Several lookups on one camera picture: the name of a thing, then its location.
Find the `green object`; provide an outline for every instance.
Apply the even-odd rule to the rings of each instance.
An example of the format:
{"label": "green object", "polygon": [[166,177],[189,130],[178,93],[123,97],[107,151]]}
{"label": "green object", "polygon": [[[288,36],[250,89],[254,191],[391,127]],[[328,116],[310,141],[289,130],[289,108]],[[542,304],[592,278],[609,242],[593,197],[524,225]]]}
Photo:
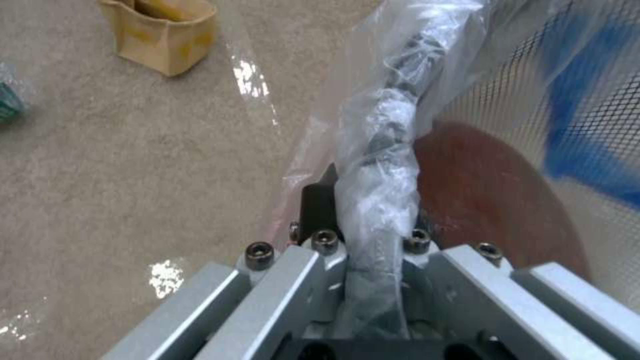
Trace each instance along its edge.
{"label": "green object", "polygon": [[9,85],[0,83],[0,123],[6,122],[24,111],[24,105]]}

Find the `paper bag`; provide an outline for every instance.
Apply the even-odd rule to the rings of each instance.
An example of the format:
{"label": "paper bag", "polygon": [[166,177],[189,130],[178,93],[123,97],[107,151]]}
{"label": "paper bag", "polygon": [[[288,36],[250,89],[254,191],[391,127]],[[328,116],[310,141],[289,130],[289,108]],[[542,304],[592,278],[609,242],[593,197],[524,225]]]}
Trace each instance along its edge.
{"label": "paper bag", "polygon": [[216,8],[206,0],[99,0],[116,52],[167,76],[189,70],[216,37]]}

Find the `silver metal bar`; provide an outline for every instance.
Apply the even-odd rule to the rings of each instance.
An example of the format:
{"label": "silver metal bar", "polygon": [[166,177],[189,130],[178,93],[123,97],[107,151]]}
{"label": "silver metal bar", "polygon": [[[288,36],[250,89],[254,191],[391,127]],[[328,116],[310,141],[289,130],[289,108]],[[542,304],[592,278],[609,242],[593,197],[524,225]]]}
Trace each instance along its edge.
{"label": "silver metal bar", "polygon": [[[312,249],[311,240],[302,244],[305,249]],[[323,256],[324,259],[324,294],[318,294],[323,299],[311,317],[316,322],[332,322],[338,307],[344,300],[344,276],[347,272],[347,248],[338,242],[333,254]]]}
{"label": "silver metal bar", "polygon": [[618,359],[640,359],[640,316],[561,265],[518,270],[511,278]]}
{"label": "silver metal bar", "polygon": [[195,359],[270,359],[283,339],[304,331],[321,300],[323,277],[318,253],[289,247]]}
{"label": "silver metal bar", "polygon": [[102,358],[189,359],[249,289],[247,276],[209,263]]}
{"label": "silver metal bar", "polygon": [[491,334],[519,359],[611,359],[468,245],[432,255],[425,271],[452,335]]}

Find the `mesh netting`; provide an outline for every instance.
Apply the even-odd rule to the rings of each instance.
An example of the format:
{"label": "mesh netting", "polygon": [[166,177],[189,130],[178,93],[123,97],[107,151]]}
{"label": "mesh netting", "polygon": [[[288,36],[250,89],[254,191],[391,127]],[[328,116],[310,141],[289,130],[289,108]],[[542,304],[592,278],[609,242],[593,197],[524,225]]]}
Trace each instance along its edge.
{"label": "mesh netting", "polygon": [[593,282],[640,311],[640,3],[569,3],[440,116],[516,148],[583,241]]}

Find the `clear plastic wrap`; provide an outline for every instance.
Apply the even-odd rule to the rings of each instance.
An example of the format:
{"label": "clear plastic wrap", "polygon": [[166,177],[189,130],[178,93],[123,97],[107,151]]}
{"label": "clear plastic wrap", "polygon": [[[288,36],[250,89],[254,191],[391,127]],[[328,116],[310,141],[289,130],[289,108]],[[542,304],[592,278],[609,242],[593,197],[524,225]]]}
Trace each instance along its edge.
{"label": "clear plastic wrap", "polygon": [[[605,22],[598,14],[606,4],[386,1],[353,30],[293,150],[265,231],[284,246],[301,188],[336,163],[338,221],[350,256],[339,336],[408,335],[399,287],[401,239],[410,234],[419,208],[416,135],[428,133],[456,97],[490,79],[517,56],[520,44],[570,9],[581,16],[580,31],[571,33],[554,63],[531,56],[544,85],[532,90],[520,84],[524,99],[517,104],[528,104],[526,92],[544,94]],[[570,34],[569,25],[556,25]]]}

